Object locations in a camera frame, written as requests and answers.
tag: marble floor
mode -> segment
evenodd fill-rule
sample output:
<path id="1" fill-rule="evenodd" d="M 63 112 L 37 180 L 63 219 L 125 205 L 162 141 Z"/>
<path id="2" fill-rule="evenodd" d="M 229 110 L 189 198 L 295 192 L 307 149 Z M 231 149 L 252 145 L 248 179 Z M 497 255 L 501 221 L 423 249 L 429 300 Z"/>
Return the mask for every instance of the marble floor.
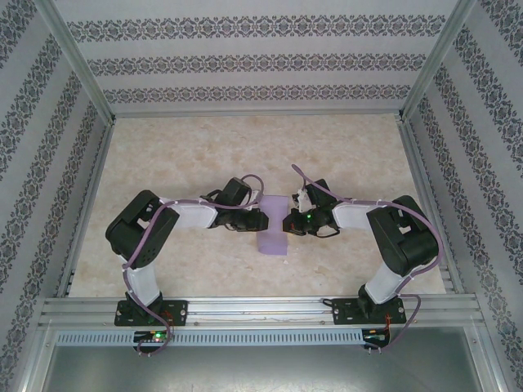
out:
<path id="1" fill-rule="evenodd" d="M 120 259 L 104 234 L 141 190 L 195 198 L 255 173 L 266 194 L 290 196 L 302 184 L 291 163 L 347 197 L 416 195 L 392 114 L 119 119 L 70 295 L 123 296 Z M 289 235 L 287 256 L 265 256 L 255 234 L 221 227 L 172 234 L 156 274 L 165 296 L 353 295 L 380 263 L 373 235 L 357 229 L 328 239 Z M 444 293 L 439 270 L 404 292 Z"/>

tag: purple block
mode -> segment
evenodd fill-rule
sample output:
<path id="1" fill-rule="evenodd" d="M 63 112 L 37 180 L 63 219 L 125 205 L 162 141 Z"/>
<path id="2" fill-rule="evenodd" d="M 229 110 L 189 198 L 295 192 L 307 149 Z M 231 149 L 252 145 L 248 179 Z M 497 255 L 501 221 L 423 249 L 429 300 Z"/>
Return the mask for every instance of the purple block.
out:
<path id="1" fill-rule="evenodd" d="M 287 256 L 287 233 L 282 228 L 288 215 L 288 197 L 264 195 L 260 210 L 269 217 L 269 228 L 256 233 L 258 251 L 264 255 Z"/>

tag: floor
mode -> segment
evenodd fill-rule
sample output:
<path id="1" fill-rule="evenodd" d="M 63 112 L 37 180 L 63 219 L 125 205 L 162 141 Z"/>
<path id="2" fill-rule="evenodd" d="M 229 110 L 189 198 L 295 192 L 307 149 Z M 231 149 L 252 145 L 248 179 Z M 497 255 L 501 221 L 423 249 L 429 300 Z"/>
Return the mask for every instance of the floor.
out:
<path id="1" fill-rule="evenodd" d="M 104 233 L 141 190 L 196 198 L 256 173 L 266 194 L 290 196 L 302 184 L 291 163 L 347 197 L 416 194 L 392 114 L 119 119 L 70 295 L 123 296 L 120 259 Z M 356 229 L 328 239 L 289 235 L 287 256 L 265 256 L 255 234 L 221 227 L 172 234 L 156 272 L 165 296 L 353 295 L 380 263 L 373 235 Z M 439 270 L 404 292 L 445 292 Z"/>

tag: striped wall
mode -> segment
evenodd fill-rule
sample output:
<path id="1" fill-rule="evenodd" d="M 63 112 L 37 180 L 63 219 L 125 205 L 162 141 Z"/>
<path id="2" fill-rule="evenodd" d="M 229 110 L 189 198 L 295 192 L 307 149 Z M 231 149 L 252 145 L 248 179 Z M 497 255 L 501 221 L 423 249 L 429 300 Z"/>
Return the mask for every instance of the striped wall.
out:
<path id="1" fill-rule="evenodd" d="M 479 1 L 409 119 L 510 390 L 523 390 L 522 7 Z"/>
<path id="2" fill-rule="evenodd" d="M 105 123 L 31 0 L 0 1 L 0 390 L 54 296 Z"/>
<path id="3" fill-rule="evenodd" d="M 456 0 L 56 0 L 116 114 L 400 109 Z"/>

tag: mounting plate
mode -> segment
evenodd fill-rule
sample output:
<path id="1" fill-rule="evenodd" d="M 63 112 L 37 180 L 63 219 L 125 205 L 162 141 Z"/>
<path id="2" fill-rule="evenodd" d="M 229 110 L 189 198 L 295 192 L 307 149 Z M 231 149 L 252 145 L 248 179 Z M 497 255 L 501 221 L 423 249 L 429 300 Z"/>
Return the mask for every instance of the mounting plate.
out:
<path id="1" fill-rule="evenodd" d="M 387 302 L 387 306 L 377 306 L 369 318 L 366 318 L 357 298 L 334 298 L 323 300 L 323 303 L 333 309 L 333 321 L 336 325 L 385 324 L 386 316 L 391 317 L 391 324 L 405 324 L 405 308 L 400 298 Z"/>
<path id="2" fill-rule="evenodd" d="M 184 327 L 187 320 L 187 310 L 189 302 L 163 300 L 158 314 L 169 322 L 173 327 Z M 162 324 L 156 318 L 145 316 L 138 311 L 129 301 L 119 301 L 114 316 L 116 327 L 157 327 Z"/>

